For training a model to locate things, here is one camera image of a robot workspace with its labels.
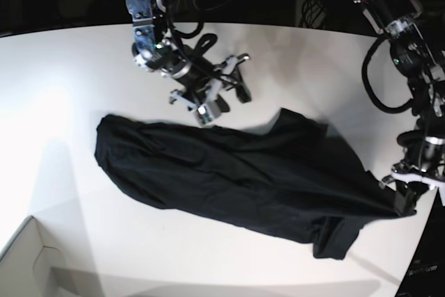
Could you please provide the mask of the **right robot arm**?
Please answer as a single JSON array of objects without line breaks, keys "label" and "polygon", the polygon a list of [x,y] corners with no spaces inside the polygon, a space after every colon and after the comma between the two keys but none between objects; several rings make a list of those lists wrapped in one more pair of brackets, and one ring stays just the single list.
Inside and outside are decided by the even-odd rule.
[{"label": "right robot arm", "polygon": [[251,102],[240,64],[248,54],[228,56],[213,64],[205,54],[218,40],[215,33],[203,33],[203,22],[190,33],[176,29],[174,7],[179,0],[125,0],[132,19],[133,60],[148,72],[160,72],[181,85],[169,95],[169,103],[181,102],[199,120],[210,122],[230,110],[221,92],[234,90],[240,103]]}]

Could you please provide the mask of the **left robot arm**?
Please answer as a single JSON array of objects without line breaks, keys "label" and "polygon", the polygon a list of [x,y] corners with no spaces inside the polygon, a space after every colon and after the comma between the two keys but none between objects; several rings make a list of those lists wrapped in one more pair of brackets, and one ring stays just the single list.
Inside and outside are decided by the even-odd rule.
[{"label": "left robot arm", "polygon": [[[414,210],[428,190],[444,190],[444,51],[421,30],[420,0],[354,0],[362,7],[378,38],[362,63],[364,89],[373,105],[388,114],[410,111],[415,128],[397,138],[403,159],[384,177],[381,188],[396,185],[394,207],[399,216]],[[411,98],[400,106],[387,106],[369,80],[369,64],[383,42],[389,43],[390,58],[406,78]]]}]

